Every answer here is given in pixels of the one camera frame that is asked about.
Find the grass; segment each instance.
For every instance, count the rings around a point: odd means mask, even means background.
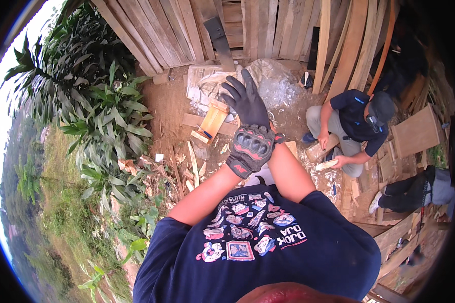
[[[97,193],[85,200],[80,198],[89,184],[80,178],[75,153],[65,156],[73,140],[73,136],[55,128],[46,140],[41,181],[45,206],[39,226],[69,266],[75,285],[89,280],[79,264],[91,272],[87,262],[91,260],[108,274],[112,292],[130,298],[125,272],[113,248],[115,230],[110,228],[113,222],[99,213]],[[88,291],[74,287],[71,292],[80,301],[91,301]]]
[[[446,142],[429,148],[427,151],[428,164],[436,167],[448,168]]]

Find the navy polo shirt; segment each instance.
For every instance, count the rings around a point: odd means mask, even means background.
[[[253,289],[296,282],[362,300],[381,253],[320,191],[300,203],[275,185],[227,194],[194,226],[160,220],[138,271],[133,302],[233,303]]]
[[[383,125],[380,132],[375,133],[364,120],[364,108],[369,98],[370,96],[363,92],[351,89],[330,99],[330,105],[333,109],[339,110],[340,124],[352,140],[367,141],[365,152],[372,157],[386,140],[388,125]]]

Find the sky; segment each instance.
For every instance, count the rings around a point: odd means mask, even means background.
[[[3,82],[3,79],[7,71],[18,65],[15,55],[13,53],[13,48],[16,48],[18,51],[22,51],[24,44],[25,33],[27,32],[27,37],[29,38],[29,45],[32,48],[34,43],[37,41],[37,38],[41,34],[41,28],[45,22],[53,14],[53,7],[61,9],[62,3],[64,0],[49,0],[42,6],[37,14],[32,18],[32,20],[25,26],[24,30],[13,40],[12,46],[6,51],[1,63],[0,63],[0,85]],[[7,141],[7,131],[12,127],[12,118],[7,116],[8,103],[7,94],[11,89],[14,88],[13,81],[6,82],[2,89],[0,89],[0,184],[2,181],[2,170],[3,170],[3,154],[5,153],[5,143]],[[5,237],[2,220],[0,218],[0,243],[2,244],[3,250],[9,261],[12,260],[10,251],[7,245],[7,238]]]

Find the black cap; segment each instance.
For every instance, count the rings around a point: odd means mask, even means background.
[[[374,94],[367,110],[370,116],[376,117],[376,125],[382,126],[393,118],[394,103],[389,94],[378,92]]]

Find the black glove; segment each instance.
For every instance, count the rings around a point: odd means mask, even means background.
[[[234,133],[226,164],[237,176],[246,179],[251,173],[261,170],[261,166],[270,160],[275,143],[283,141],[282,134],[275,134],[263,125],[243,124]]]
[[[227,76],[226,80],[231,82],[234,87],[227,83],[223,83],[221,86],[227,89],[233,98],[227,94],[221,94],[221,96],[238,113],[241,123],[262,125],[269,130],[270,119],[253,77],[246,69],[243,69],[241,74],[246,82],[246,88],[235,77]]]

